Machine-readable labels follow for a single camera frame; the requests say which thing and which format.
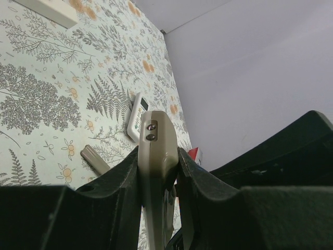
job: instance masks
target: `white wall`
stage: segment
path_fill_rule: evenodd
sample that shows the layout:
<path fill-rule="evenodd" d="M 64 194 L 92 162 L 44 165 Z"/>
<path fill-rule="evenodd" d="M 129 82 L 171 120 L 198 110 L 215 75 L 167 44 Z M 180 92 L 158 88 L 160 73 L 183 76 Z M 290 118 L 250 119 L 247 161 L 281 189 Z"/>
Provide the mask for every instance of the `white wall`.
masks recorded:
<path fill-rule="evenodd" d="M 311 109 L 333 120 L 333 1 L 233 0 L 165 39 L 206 169 Z"/>
<path fill-rule="evenodd" d="M 166 33 L 231 0 L 133 0 Z"/>

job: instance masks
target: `leaf pattern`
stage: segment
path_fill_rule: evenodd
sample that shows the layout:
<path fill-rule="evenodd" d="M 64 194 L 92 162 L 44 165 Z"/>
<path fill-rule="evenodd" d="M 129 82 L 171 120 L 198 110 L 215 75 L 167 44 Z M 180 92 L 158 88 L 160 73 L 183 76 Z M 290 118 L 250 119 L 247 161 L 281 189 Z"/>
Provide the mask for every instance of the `leaf pattern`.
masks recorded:
<path fill-rule="evenodd" d="M 80 155 L 91 145 L 109 164 L 136 144 L 127 136 L 135 95 L 170 116 L 191 148 L 163 34 L 128 0 L 64 0 L 80 23 L 65 29 L 2 1 L 0 185 L 67 185 L 97 176 Z M 175 207 L 174 228 L 180 228 Z M 138 249 L 148 249 L 142 218 Z"/>

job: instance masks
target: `table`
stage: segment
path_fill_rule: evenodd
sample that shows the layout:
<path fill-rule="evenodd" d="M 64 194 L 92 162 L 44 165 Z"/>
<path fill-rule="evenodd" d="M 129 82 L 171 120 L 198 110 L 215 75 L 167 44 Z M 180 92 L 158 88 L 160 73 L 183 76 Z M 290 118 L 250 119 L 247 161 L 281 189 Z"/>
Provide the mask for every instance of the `table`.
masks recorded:
<path fill-rule="evenodd" d="M 138 92 L 191 148 L 162 33 L 131 2 L 67 3 L 80 19 L 68 30 L 0 4 L 0 185 L 76 189 L 96 178 L 80 156 L 86 144 L 115 166 L 136 146 L 125 131 Z M 143 224 L 138 249 L 148 249 Z"/>

